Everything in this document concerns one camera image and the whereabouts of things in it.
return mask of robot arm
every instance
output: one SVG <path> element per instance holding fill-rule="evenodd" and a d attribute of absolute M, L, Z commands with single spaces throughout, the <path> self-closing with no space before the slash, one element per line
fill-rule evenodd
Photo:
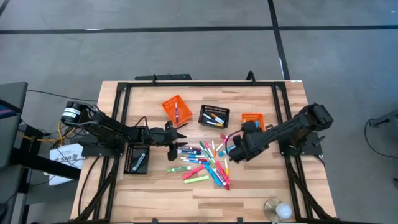
<path fill-rule="evenodd" d="M 253 121 L 242 124 L 243 137 L 235 136 L 236 148 L 229 152 L 230 160 L 249 161 L 269 147 L 269 143 L 289 138 L 292 146 L 305 144 L 306 136 L 312 131 L 322 131 L 331 126 L 333 118 L 323 105 L 316 103 L 301 109 L 290 121 L 286 121 L 265 132 L 257 128 Z"/>

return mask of colored marker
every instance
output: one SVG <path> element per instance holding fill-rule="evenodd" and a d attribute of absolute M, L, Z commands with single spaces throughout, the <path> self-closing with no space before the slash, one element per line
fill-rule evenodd
<path fill-rule="evenodd" d="M 178 124 L 178 107 L 177 107 L 177 102 L 175 103 L 175 123 Z"/>
<path fill-rule="evenodd" d="M 205 155 L 205 156 L 207 157 L 207 159 L 211 162 L 211 165 L 213 165 L 214 167 L 216 167 L 216 162 L 214 161 L 214 159 L 210 157 L 210 155 L 207 153 L 207 151 L 206 151 L 202 146 L 200 146 L 200 147 L 201 147 L 201 149 L 203 150 L 204 155 Z"/>
<path fill-rule="evenodd" d="M 214 125 L 214 126 L 219 126 L 219 127 L 222 127 L 222 126 L 223 126 L 222 124 L 214 123 L 214 122 L 211 122 L 211 121 L 206 121 L 206 123 L 211 124 L 211 125 Z"/>
<path fill-rule="evenodd" d="M 185 154 L 201 155 L 201 151 L 196 151 L 196 150 L 179 149 L 179 150 L 177 150 L 177 152 L 178 153 L 185 153 Z"/>
<path fill-rule="evenodd" d="M 226 182 L 227 184 L 230 184 L 231 181 L 230 181 L 230 180 L 228 179 L 228 177 L 226 176 L 226 174 L 225 174 L 223 168 L 221 167 L 219 161 L 216 161 L 216 166 L 217 166 L 217 169 L 218 169 L 218 171 L 220 172 L 220 174 L 223 176 L 225 182 Z"/>
<path fill-rule="evenodd" d="M 206 146 L 206 150 L 209 153 L 209 155 L 211 155 L 211 157 L 214 157 L 214 154 L 211 152 L 210 146 L 209 146 L 209 144 L 207 144 L 207 142 L 205 142 L 205 146 Z"/>
<path fill-rule="evenodd" d="M 213 148 L 213 155 L 216 157 L 216 147 L 214 147 L 214 140 L 211 140 L 211 146 Z"/>
<path fill-rule="evenodd" d="M 179 171 L 187 171 L 187 170 L 191 170 L 192 167 L 191 166 L 186 166 L 186 167 L 174 167 L 174 168 L 170 168 L 167 169 L 167 172 L 179 172 Z"/>
<path fill-rule="evenodd" d="M 218 153 L 218 156 L 223 157 L 225 154 L 226 154 L 226 151 L 223 150 L 223 151 L 221 151 L 221 152 Z"/>
<path fill-rule="evenodd" d="M 219 117 L 217 117 L 215 114 L 210 114 L 217 122 L 219 122 L 219 123 L 221 123 L 221 124 L 224 124 L 224 121 L 221 119 L 221 118 L 219 118 Z"/>
<path fill-rule="evenodd" d="M 137 171 L 138 170 L 139 166 L 141 165 L 141 162 L 144 160 L 145 156 L 147 155 L 146 153 L 147 153 L 147 151 L 145 150 L 141 154 L 141 156 L 138 158 L 138 161 L 137 161 L 136 165 L 134 165 L 134 167 L 132 167 L 132 171 Z"/>
<path fill-rule="evenodd" d="M 207 159 L 196 159 L 196 158 L 187 158 L 187 157 L 180 157 L 181 159 L 189 159 L 189 160 L 194 160 L 194 161 L 203 161 L 203 162 L 207 162 Z"/>
<path fill-rule="evenodd" d="M 188 158 L 206 158 L 205 155 L 187 155 Z"/>
<path fill-rule="evenodd" d="M 204 168 L 205 168 L 205 165 L 200 165 L 200 166 L 194 168 L 189 173 L 182 175 L 182 179 L 185 180 L 185 179 L 191 177 L 193 174 L 196 174 L 197 172 L 203 170 Z"/>
<path fill-rule="evenodd" d="M 199 182 L 203 180 L 208 180 L 210 177 L 209 175 L 203 176 L 203 177 L 197 177 L 197 178 L 192 178 L 188 180 L 184 180 L 184 184 L 189 184 L 189 183 L 194 183 L 194 182 Z"/>
<path fill-rule="evenodd" d="M 214 181 L 216 182 L 216 184 L 221 187 L 222 183 L 220 182 L 220 180 L 218 179 L 218 177 L 216 176 L 216 174 L 212 171 L 212 169 L 210 168 L 209 165 L 205 166 L 207 172 L 211 175 L 211 177 L 214 179 Z"/>
<path fill-rule="evenodd" d="M 209 162 L 203 162 L 203 161 L 194 161 L 194 160 L 191 160 L 191 159 L 183 159 L 182 161 L 184 161 L 184 162 L 191 162 L 191 163 L 197 163 L 197 164 L 210 165 L 210 163 L 209 163 Z"/>
<path fill-rule="evenodd" d="M 225 182 L 224 178 L 221 176 L 220 172 L 216 168 L 213 169 L 213 172 L 217 175 L 225 189 L 229 190 L 229 185 Z"/>
<path fill-rule="evenodd" d="M 223 142 L 217 147 L 216 152 L 219 151 L 219 149 L 221 149 L 221 147 L 223 147 L 223 145 L 225 144 L 226 139 L 223 140 Z"/>
<path fill-rule="evenodd" d="M 178 149 L 197 150 L 197 151 L 200 151 L 200 148 L 198 148 L 198 147 L 188 147 L 188 146 L 181 146 L 181 147 L 178 147 Z"/>
<path fill-rule="evenodd" d="M 224 158 L 224 162 L 225 162 L 225 172 L 226 172 L 227 177 L 229 177 L 229 169 L 228 169 L 228 163 L 227 163 L 226 157 Z"/>

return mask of black basket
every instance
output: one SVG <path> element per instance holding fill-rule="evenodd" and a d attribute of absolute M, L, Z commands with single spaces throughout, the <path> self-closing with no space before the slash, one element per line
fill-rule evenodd
<path fill-rule="evenodd" d="M 215 114 L 217 117 L 219 117 L 220 119 L 222 119 L 224 121 L 224 124 L 222 126 L 215 126 L 212 124 L 208 124 L 207 121 L 209 121 L 209 119 L 203 115 L 204 113 L 208 116 L 210 116 L 210 114 L 212 114 L 212 113 Z M 229 121 L 229 109 L 220 108 L 217 106 L 210 106 L 210 105 L 202 105 L 201 106 L 200 114 L 199 114 L 199 123 L 201 123 L 202 125 L 206 125 L 206 126 L 210 126 L 210 127 L 214 127 L 214 128 L 227 128 L 228 121 Z"/>
<path fill-rule="evenodd" d="M 146 151 L 144 160 L 141 162 L 139 168 L 133 171 L 134 165 L 136 165 L 141 154 Z M 149 160 L 149 146 L 132 146 L 129 145 L 126 151 L 126 163 L 124 165 L 125 174 L 147 174 L 148 172 L 148 160 Z"/>

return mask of wooden table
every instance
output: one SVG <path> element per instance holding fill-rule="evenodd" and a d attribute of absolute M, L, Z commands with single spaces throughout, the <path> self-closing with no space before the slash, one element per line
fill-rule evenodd
<path fill-rule="evenodd" d="M 113 110 L 117 83 L 103 82 L 99 94 L 98 106 L 108 116 L 111 116 Z M 295 115 L 308 104 L 303 83 L 286 81 L 286 87 L 290 108 Z M 192 146 L 198 146 L 199 141 L 211 140 L 215 140 L 218 145 L 221 142 L 220 133 L 228 134 L 240 128 L 242 113 L 262 113 L 266 125 L 277 125 L 272 91 L 268 86 L 134 87 L 131 89 L 126 125 L 133 126 L 145 115 L 149 127 L 164 127 L 169 118 L 161 104 L 177 94 L 184 99 L 193 113 L 189 125 L 179 130 L 187 136 L 180 142 L 188 142 Z M 279 100 L 284 113 L 280 93 Z M 199 124 L 198 116 L 202 104 L 230 108 L 228 128 L 216 129 Z M 119 105 L 118 120 L 121 117 L 122 105 L 123 100 Z M 211 179 L 184 184 L 184 172 L 167 173 L 165 170 L 188 164 L 180 159 L 169 162 L 167 151 L 167 147 L 151 147 L 147 175 L 123 174 L 125 158 L 121 158 L 111 222 L 150 222 L 152 218 L 158 218 L 160 222 L 235 222 L 237 217 L 243 217 L 245 222 L 259 222 L 268 220 L 263 209 L 268 199 L 279 198 L 283 202 L 292 203 L 285 161 L 279 154 L 277 142 L 270 144 L 269 149 L 249 162 L 229 162 L 229 191 L 218 188 Z M 302 156 L 302 160 L 309 191 L 327 213 L 335 216 L 322 163 L 313 156 Z M 81 187 L 93 161 L 94 158 L 88 158 L 84 162 L 71 218 L 77 217 Z M 88 205 L 97 191 L 101 166 L 102 158 L 96 163 L 88 178 L 83 192 L 82 209 Z M 206 170 L 201 171 L 199 175 L 207 175 Z M 298 189 L 297 191 L 300 204 L 303 204 L 302 195 Z M 104 217 L 107 198 L 108 193 L 105 192 L 100 218 Z M 300 205 L 300 208 L 304 217 L 304 206 Z"/>

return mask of orange basket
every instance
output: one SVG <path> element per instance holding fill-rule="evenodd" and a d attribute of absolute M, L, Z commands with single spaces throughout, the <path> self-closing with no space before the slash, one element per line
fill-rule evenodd
<path fill-rule="evenodd" d="M 178 107 L 178 122 L 176 122 L 175 103 L 177 103 Z M 175 126 L 183 124 L 192 118 L 192 112 L 184 103 L 180 95 L 174 96 L 173 98 L 162 103 L 162 107 L 166 111 L 169 118 L 173 121 Z"/>
<path fill-rule="evenodd" d="M 259 121 L 259 127 L 261 128 L 262 131 L 265 131 L 264 127 L 264 117 L 262 114 L 242 114 L 242 123 L 248 122 L 248 121 Z"/>

